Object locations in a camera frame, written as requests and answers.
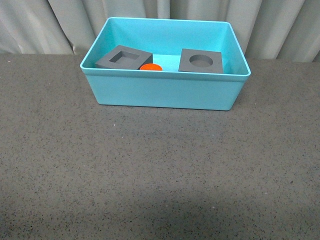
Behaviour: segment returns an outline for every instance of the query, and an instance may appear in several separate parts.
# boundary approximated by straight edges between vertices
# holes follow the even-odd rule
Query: foam block with round hole
[[[99,69],[138,70],[142,65],[153,63],[151,52],[118,45],[95,63]]]
[[[223,74],[222,55],[219,51],[182,49],[180,72]]]

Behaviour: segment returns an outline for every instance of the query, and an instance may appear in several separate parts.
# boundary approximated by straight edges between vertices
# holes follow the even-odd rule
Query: table surface
[[[0,239],[320,238],[320,63],[230,111],[99,105],[83,55],[0,55]]]

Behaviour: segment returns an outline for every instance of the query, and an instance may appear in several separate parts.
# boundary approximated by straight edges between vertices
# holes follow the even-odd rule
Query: turquoise plastic bin
[[[101,69],[117,45],[153,53],[163,71]],[[221,52],[223,74],[178,71],[182,49]],[[228,22],[111,17],[80,65],[99,104],[228,111],[251,74]]]

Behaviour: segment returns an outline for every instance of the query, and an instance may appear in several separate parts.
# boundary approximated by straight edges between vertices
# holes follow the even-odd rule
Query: gray curtain
[[[109,17],[226,21],[248,58],[320,62],[320,0],[1,0],[0,53],[84,54]]]

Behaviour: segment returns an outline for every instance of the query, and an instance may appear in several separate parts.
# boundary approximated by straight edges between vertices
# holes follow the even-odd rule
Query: orange round object
[[[140,70],[162,71],[162,67],[155,63],[147,63],[140,67]]]

